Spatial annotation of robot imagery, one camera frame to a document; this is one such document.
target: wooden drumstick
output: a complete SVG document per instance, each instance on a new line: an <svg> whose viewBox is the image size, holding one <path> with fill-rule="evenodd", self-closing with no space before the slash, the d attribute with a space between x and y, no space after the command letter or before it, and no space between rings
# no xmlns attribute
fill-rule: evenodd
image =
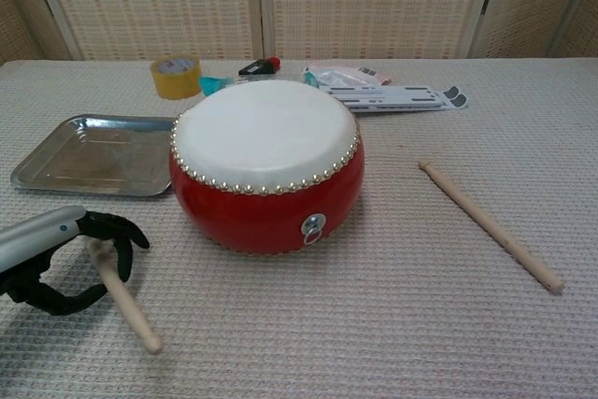
<svg viewBox="0 0 598 399"><path fill-rule="evenodd" d="M92 257L93 264L120 313L141 338L146 349L151 354L158 354L162 350L162 340L151 330L143 311L137 306L133 296L119 278L116 267L104 247L104 242L89 237L85 240L85 247Z"/></svg>
<svg viewBox="0 0 598 399"><path fill-rule="evenodd" d="M494 240L506 249L515 259L523 265L535 278L553 293L558 293L564 288L564 282L544 262L532 255L521 245L517 239L509 234L490 214L472 201L465 193L459 190L452 181L442 174L428 161L420 161L420 169L426 172L432 181L442 189L457 205L459 205L477 224L486 230Z"/></svg>

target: drum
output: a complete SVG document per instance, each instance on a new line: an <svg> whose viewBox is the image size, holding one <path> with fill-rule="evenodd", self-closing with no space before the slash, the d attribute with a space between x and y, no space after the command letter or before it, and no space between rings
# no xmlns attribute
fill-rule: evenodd
<svg viewBox="0 0 598 399"><path fill-rule="evenodd" d="M242 252L287 252L330 234L355 204L363 171L351 112L296 81L227 87L173 126L179 203L205 235Z"/></svg>

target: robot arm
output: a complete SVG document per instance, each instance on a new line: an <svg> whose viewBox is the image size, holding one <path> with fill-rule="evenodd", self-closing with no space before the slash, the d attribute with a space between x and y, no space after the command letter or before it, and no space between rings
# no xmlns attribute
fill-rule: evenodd
<svg viewBox="0 0 598 399"><path fill-rule="evenodd" d="M26 302L51 315L68 315L95 303L107 292L103 284L76 296L64 296L39 281L50 268L54 252L78 235L113 241L122 281L129 278L133 266L131 241L144 249L150 247L141 230L123 217L84 207L61 207L0 232L0 294L7 293L16 303Z"/></svg>

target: white tablecloth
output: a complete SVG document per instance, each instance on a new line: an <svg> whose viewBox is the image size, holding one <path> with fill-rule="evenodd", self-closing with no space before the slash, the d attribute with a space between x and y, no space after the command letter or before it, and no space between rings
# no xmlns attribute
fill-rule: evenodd
<svg viewBox="0 0 598 399"><path fill-rule="evenodd" d="M231 76L247 62L202 62ZM149 237L128 288L164 339L151 356L109 296L67 317L0 298L0 396L598 397L598 60L359 61L395 84L460 86L464 111L360 118L363 193L331 238L276 258L220 249L172 193L19 192L10 172L83 113L173 116L150 63L0 69L0 227L64 205ZM298 75L305 62L283 61ZM566 281L547 292L417 167L430 159ZM44 275L99 280L76 240Z"/></svg>

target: metal tray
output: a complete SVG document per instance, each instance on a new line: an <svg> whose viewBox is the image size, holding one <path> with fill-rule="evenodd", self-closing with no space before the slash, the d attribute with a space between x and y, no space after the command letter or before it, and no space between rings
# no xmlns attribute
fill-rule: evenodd
<svg viewBox="0 0 598 399"><path fill-rule="evenodd" d="M25 189L153 196L170 185L172 118L81 115L61 123L12 172Z"/></svg>

